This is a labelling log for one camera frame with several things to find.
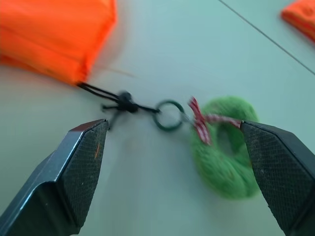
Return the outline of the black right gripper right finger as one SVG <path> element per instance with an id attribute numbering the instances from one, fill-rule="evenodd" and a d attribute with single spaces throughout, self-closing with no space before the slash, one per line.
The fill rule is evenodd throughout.
<path id="1" fill-rule="evenodd" d="M 315 234 L 315 155 L 293 133 L 257 122 L 240 129 L 261 193 L 287 236 Z"/>

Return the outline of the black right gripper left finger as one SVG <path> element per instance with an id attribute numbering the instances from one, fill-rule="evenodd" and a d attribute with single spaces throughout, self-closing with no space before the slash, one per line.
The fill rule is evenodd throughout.
<path id="1" fill-rule="evenodd" d="M 1 215 L 1 235 L 78 234 L 98 183 L 107 130 L 105 119 L 69 130 Z"/>

